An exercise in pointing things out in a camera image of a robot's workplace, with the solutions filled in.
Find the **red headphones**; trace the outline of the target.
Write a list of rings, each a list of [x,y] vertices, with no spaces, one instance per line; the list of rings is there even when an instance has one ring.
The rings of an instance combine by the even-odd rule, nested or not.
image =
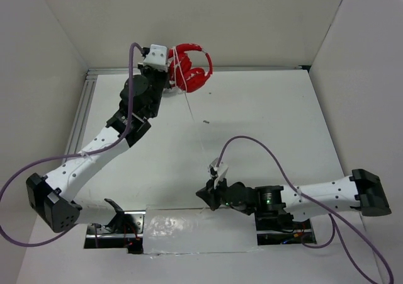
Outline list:
[[[208,71],[201,67],[193,67],[187,52],[202,52],[208,61]],[[205,85],[207,80],[213,74],[212,59],[208,52],[202,46],[195,43],[181,43],[172,47],[168,51],[168,59],[171,61],[169,65],[169,80],[172,87],[192,93]]]

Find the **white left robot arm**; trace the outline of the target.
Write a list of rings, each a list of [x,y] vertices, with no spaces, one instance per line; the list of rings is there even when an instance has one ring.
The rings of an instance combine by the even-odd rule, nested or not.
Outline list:
[[[26,180],[31,207],[55,233],[71,228],[79,218],[81,207],[74,203],[79,190],[150,129],[148,120],[157,116],[168,78],[167,72],[141,67],[140,74],[126,81],[119,110],[78,158],[45,176],[34,173]]]

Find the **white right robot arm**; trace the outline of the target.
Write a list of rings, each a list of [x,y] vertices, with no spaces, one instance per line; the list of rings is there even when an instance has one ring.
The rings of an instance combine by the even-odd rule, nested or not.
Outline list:
[[[364,169],[326,183],[298,186],[247,187],[241,182],[227,184],[224,175],[209,179],[196,192],[211,210],[225,205],[257,220],[274,220],[282,229],[295,222],[334,212],[359,211],[366,217],[392,213],[380,178]]]

